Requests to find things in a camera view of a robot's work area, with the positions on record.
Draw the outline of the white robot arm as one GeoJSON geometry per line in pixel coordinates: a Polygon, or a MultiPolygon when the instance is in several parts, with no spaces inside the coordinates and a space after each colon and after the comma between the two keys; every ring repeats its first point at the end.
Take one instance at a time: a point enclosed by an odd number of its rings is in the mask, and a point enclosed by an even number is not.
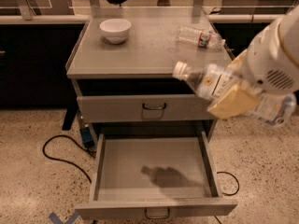
{"type": "Polygon", "coordinates": [[[228,66],[239,80],[207,111],[219,119],[250,115],[281,122],[296,106],[299,90],[299,7],[276,19],[228,66]]]}

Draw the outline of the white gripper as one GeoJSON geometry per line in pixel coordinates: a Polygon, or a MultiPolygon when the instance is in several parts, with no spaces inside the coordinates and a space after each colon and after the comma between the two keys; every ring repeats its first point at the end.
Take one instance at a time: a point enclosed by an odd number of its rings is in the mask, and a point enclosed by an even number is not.
{"type": "Polygon", "coordinates": [[[259,103],[260,89],[274,94],[298,91],[299,29],[266,27],[227,68],[241,73],[246,80],[237,81],[207,108],[218,119],[235,117],[254,108],[259,103]]]}

